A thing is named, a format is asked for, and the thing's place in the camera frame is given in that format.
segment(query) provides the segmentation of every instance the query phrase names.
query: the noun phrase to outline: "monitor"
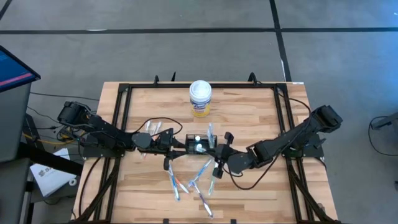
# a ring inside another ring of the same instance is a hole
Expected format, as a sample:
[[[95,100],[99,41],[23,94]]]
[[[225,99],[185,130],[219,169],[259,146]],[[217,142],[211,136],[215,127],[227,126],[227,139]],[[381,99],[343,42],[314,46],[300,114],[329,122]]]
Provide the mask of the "monitor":
[[[39,79],[39,74],[0,45],[0,93]]]

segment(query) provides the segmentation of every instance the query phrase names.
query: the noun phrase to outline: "white lid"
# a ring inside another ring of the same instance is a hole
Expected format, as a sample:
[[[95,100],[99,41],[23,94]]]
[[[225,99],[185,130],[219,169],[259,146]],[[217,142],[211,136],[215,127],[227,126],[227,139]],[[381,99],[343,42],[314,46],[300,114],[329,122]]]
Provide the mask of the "white lid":
[[[211,98],[211,86],[203,80],[195,81],[189,87],[191,100],[200,103],[206,102]]]

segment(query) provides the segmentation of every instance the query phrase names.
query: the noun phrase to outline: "gray floor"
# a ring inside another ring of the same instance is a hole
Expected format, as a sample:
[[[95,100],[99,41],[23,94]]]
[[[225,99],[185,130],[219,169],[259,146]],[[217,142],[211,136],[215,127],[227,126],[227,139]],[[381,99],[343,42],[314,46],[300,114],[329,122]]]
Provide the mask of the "gray floor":
[[[276,0],[282,27],[398,26],[396,1]],[[0,30],[273,27],[268,1],[13,0]],[[293,81],[305,82],[312,108],[332,105],[342,127],[326,135],[328,176],[340,220],[396,223],[398,157],[374,152],[369,120],[398,112],[398,33],[283,34]],[[100,96],[105,81],[283,81],[274,33],[2,35],[0,44],[42,75],[32,91]],[[56,117],[62,98],[31,95]],[[96,103],[84,101],[92,108]],[[38,126],[50,121],[34,116]],[[42,134],[51,135],[50,131]],[[390,127],[373,132],[379,150],[398,154]],[[65,222],[73,199],[37,204],[34,223]]]

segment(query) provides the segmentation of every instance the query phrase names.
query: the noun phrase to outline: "wooden table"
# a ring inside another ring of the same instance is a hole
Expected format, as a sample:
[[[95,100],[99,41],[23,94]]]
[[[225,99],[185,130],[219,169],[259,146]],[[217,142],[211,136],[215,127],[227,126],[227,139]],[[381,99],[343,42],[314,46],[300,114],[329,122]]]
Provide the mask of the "wooden table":
[[[116,103],[118,82],[104,83],[98,114],[111,122]],[[305,87],[302,83],[288,83],[289,96],[308,104]],[[290,102],[295,124],[307,116],[307,109],[294,101]],[[189,91],[187,88],[140,88],[133,89],[126,131],[135,131],[146,119],[166,116],[183,124],[183,130],[176,135],[184,142],[185,134],[205,134],[208,123],[214,125],[219,141],[223,141],[226,131],[234,135],[233,147],[246,151],[246,146],[262,139],[273,139],[280,133],[272,90],[269,89],[213,89],[211,111],[205,118],[195,118],[190,112]],[[123,106],[121,106],[118,127],[121,125]],[[178,126],[171,121],[162,120],[161,130]],[[183,156],[172,162],[176,177],[187,185],[187,181],[202,167],[208,156]],[[97,163],[90,175],[83,196],[84,210],[98,192],[103,168],[103,160]],[[163,170],[163,156],[148,155],[145,160],[139,152],[127,152],[121,160],[118,186],[114,200],[113,223],[161,223],[169,218],[170,223],[295,223],[292,197],[287,176],[286,163],[280,157],[268,174],[252,190],[237,189],[229,175],[224,174],[216,181],[212,196],[207,191],[210,186],[211,170],[208,169],[198,182],[199,188],[214,213],[210,220],[198,195],[190,189],[190,194],[180,190],[181,201],[176,202],[170,186],[168,174]],[[95,159],[85,162],[81,179],[86,175]],[[328,184],[324,166],[311,158],[304,159],[308,188],[314,199],[321,203],[326,213],[337,219],[335,206]],[[264,172],[262,169],[245,170],[239,185],[252,185]],[[78,212],[78,202],[83,181],[80,182],[74,212]],[[303,218],[306,218],[303,198],[300,205]],[[108,201],[105,195],[101,218],[104,218]]]

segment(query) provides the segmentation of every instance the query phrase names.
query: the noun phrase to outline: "concrete floor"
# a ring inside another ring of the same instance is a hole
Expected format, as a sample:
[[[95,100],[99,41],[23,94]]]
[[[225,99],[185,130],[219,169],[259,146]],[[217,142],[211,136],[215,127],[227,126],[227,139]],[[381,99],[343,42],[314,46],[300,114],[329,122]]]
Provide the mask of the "concrete floor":
[[[396,1],[275,0],[283,27],[398,27]],[[269,2],[192,0],[13,0],[0,30],[273,27]],[[332,105],[342,127],[324,144],[331,191],[345,223],[396,223],[398,157],[369,145],[368,123],[398,112],[398,33],[283,34],[292,80],[305,82],[312,108]],[[1,35],[0,44],[42,79],[32,91],[99,98],[103,82],[283,81],[275,34]],[[65,99],[31,95],[29,106],[56,117]],[[93,101],[81,102],[96,108]],[[35,116],[37,126],[50,121]],[[42,134],[51,135],[50,131]],[[373,132],[398,154],[390,127]],[[34,223],[66,222],[73,199],[38,203]]]

